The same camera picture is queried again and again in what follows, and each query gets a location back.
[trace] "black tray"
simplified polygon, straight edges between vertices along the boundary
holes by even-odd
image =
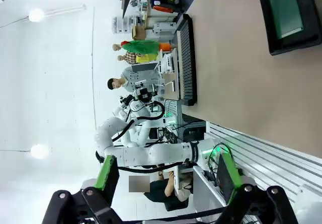
[[[277,37],[270,1],[260,0],[260,2],[271,55],[307,48],[322,43],[321,24],[314,0],[297,0],[303,30],[282,39],[278,39]]]

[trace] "ceiling light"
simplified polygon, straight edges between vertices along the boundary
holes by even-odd
[[[31,22],[40,22],[41,20],[44,19],[44,17],[45,17],[45,13],[41,9],[32,10],[28,16]]]
[[[49,154],[48,146],[40,144],[40,143],[36,144],[36,145],[31,147],[30,154],[31,154],[31,156],[42,160],[45,157],[47,157],[48,154]]]

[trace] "gray t-shirt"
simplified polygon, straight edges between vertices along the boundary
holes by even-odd
[[[148,91],[152,91],[152,84],[158,84],[159,79],[157,70],[132,71],[132,67],[127,67],[121,74],[121,77],[126,78],[127,82],[123,87],[131,93],[135,90],[136,82],[146,80],[144,85]]]

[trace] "plaid shirt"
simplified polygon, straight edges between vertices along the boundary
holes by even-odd
[[[137,62],[136,62],[136,56],[137,56],[138,54],[137,53],[131,53],[131,52],[126,52],[126,54],[125,54],[125,61],[128,63],[128,64],[130,64],[130,65],[133,65],[133,64],[137,64]]]

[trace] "black shirt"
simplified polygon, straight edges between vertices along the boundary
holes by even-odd
[[[150,183],[150,192],[145,192],[144,195],[153,202],[168,203],[171,205],[179,204],[180,200],[176,197],[173,191],[169,197],[165,195],[165,189],[169,179],[157,180]]]

